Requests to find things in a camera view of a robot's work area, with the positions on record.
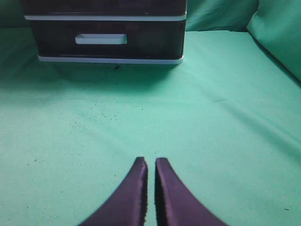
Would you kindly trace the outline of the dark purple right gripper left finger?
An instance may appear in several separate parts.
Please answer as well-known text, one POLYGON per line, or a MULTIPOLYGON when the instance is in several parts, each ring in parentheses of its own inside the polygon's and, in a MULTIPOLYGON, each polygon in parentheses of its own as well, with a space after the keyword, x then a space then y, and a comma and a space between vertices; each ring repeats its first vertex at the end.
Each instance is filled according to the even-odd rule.
POLYGON ((148 167, 137 157, 120 185, 81 226, 143 226, 148 203, 148 167))

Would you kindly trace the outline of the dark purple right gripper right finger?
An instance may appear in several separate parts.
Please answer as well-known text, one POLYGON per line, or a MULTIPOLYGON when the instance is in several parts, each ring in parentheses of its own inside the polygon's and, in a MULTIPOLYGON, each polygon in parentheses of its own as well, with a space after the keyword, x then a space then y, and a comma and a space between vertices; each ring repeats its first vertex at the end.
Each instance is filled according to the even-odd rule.
POLYGON ((155 161, 155 206, 158 226, 225 226, 179 179, 167 158, 155 161))

